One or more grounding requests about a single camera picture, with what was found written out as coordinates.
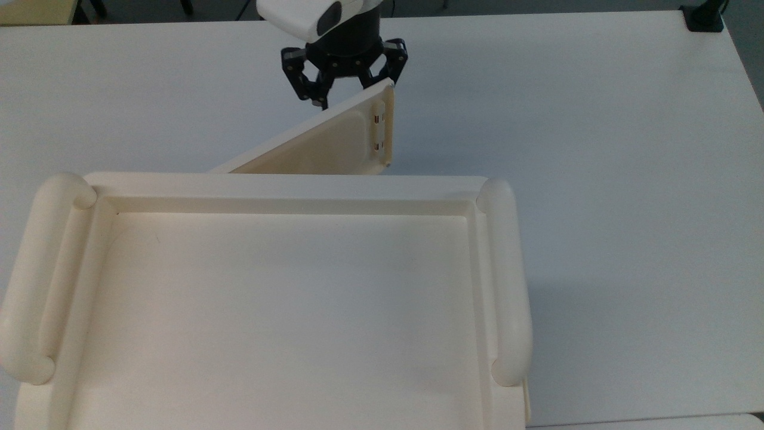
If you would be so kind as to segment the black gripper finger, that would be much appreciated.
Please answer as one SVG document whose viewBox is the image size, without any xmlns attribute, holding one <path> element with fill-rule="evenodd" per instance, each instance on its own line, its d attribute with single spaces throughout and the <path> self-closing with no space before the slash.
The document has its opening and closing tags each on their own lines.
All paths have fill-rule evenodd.
<svg viewBox="0 0 764 430">
<path fill-rule="evenodd" d="M 281 49 L 282 70 L 292 85 L 295 95 L 302 100 L 309 100 L 322 110 L 328 109 L 328 93 L 330 91 L 330 76 L 319 70 L 316 79 L 311 81 L 304 73 L 307 51 L 297 47 Z"/>
<path fill-rule="evenodd" d="M 384 64 L 374 74 L 373 65 L 380 58 L 384 58 Z M 357 57 L 358 81 L 364 90 L 385 79 L 391 79 L 396 84 L 407 61 L 408 51 L 403 39 L 395 38 L 386 41 L 379 39 Z"/>
</svg>

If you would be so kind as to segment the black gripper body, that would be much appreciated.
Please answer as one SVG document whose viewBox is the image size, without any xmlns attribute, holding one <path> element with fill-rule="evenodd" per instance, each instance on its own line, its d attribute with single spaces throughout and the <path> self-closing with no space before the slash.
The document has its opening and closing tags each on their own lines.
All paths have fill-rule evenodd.
<svg viewBox="0 0 764 430">
<path fill-rule="evenodd" d="M 386 78 L 383 71 L 373 73 L 373 64 L 384 56 L 384 41 L 374 40 L 370 47 L 364 47 L 355 54 L 331 53 L 328 47 L 319 43 L 305 44 L 306 60 L 316 68 L 313 82 L 333 82 L 344 77 L 357 77 L 360 82 L 380 82 Z"/>
</svg>

